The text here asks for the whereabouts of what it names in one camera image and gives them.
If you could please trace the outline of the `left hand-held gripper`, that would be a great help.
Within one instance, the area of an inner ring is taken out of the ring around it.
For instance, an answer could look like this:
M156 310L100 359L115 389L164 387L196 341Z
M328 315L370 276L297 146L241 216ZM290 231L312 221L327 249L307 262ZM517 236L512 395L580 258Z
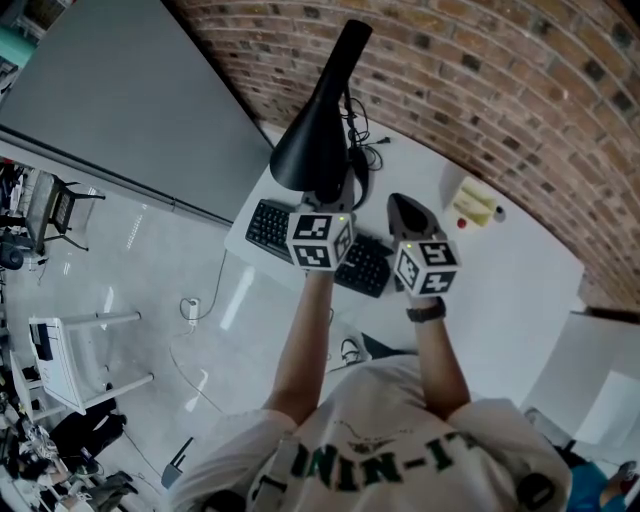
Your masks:
M337 199L322 202L316 192L305 192L289 214L286 244L293 265L335 272L355 240L353 214L355 175L347 174Z

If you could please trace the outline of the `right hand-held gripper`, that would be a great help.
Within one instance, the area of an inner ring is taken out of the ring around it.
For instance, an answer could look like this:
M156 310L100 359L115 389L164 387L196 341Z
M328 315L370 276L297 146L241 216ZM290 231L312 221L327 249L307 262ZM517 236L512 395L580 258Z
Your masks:
M461 268L459 251L435 214L415 199L393 193L387 201L396 249L393 271L412 297L447 294Z

